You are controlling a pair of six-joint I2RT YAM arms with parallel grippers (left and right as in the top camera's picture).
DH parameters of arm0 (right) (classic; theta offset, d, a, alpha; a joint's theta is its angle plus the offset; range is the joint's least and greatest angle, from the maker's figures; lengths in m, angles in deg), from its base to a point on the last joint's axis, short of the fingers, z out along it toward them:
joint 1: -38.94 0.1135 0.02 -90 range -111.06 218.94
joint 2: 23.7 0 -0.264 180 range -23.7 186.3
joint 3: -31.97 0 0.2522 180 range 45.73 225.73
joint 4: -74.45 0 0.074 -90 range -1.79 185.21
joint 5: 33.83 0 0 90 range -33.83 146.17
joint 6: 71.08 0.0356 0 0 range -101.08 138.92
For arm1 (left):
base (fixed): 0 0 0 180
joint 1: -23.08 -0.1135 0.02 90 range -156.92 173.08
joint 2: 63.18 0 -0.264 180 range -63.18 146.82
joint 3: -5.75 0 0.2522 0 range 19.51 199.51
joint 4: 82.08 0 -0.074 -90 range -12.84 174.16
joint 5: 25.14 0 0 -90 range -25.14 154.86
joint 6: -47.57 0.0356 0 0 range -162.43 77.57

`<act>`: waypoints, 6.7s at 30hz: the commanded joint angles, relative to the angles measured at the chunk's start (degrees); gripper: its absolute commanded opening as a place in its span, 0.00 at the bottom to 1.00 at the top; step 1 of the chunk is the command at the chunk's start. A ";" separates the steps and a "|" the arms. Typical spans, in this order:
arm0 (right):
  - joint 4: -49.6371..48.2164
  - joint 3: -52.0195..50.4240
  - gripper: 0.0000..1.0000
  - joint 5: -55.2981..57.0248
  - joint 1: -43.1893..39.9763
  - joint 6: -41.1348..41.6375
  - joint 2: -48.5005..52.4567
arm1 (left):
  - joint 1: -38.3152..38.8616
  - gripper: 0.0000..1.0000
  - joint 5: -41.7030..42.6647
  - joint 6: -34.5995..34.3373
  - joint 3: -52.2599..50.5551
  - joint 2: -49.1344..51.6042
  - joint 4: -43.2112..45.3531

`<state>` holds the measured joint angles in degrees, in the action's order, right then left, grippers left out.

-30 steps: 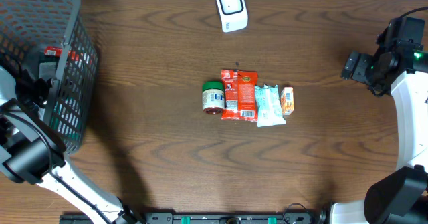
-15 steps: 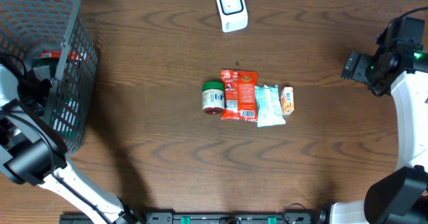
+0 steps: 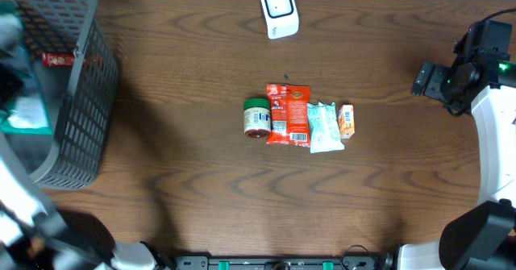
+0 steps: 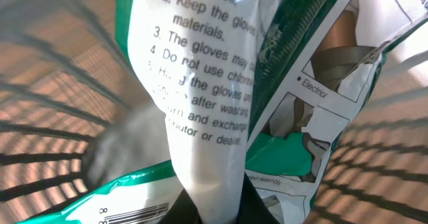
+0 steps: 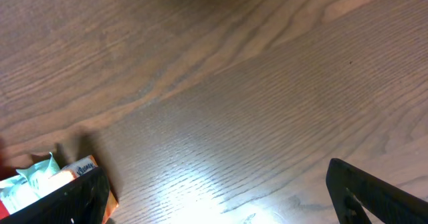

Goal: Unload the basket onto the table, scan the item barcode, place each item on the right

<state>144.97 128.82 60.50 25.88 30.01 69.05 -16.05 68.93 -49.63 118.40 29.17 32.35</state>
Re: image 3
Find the small orange tissue box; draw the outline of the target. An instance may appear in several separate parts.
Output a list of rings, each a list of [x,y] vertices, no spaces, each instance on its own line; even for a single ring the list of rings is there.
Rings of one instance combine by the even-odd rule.
[[[354,106],[342,105],[338,113],[339,133],[341,139],[350,139],[355,133]]]

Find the mint green wipes pack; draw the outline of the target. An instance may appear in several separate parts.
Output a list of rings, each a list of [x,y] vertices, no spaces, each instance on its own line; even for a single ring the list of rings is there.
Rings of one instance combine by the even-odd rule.
[[[335,103],[307,104],[310,125],[310,152],[333,152],[345,149],[339,133]]]

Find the orange red snack bag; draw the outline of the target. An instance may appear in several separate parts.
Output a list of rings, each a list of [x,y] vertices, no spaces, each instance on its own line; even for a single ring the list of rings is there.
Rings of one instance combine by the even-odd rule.
[[[307,105],[311,90],[304,85],[267,84],[272,129],[267,144],[310,146]]]

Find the green lid glass jar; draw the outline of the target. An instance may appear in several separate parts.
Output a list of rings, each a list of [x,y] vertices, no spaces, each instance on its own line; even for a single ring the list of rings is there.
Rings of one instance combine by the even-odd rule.
[[[251,138],[264,138],[271,132],[270,103],[266,98],[249,98],[243,105],[243,131]]]

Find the red candy bar wrapper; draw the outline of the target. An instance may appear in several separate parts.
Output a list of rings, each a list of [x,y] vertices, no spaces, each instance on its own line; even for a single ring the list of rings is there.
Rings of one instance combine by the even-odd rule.
[[[77,58],[74,55],[43,52],[41,55],[44,67],[72,67]],[[100,66],[102,58],[100,56],[85,57],[82,61],[83,67]]]

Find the green white gloves package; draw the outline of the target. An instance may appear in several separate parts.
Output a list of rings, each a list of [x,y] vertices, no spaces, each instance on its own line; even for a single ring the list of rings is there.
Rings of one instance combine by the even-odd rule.
[[[1,132],[50,135],[43,90],[24,42],[15,0],[1,0]]]

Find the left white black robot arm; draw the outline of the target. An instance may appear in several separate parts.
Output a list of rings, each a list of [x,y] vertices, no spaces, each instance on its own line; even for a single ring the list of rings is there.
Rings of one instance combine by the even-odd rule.
[[[40,82],[23,45],[12,0],[1,2],[1,127],[49,132]],[[105,246],[68,220],[29,177],[1,133],[1,267],[3,269],[165,269],[144,243]]]

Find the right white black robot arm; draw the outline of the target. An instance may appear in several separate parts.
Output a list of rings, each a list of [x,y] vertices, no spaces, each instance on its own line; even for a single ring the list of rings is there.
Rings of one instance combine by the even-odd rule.
[[[448,223],[439,240],[400,247],[398,269],[515,267],[515,65],[486,65],[469,89],[481,165],[477,205]]]

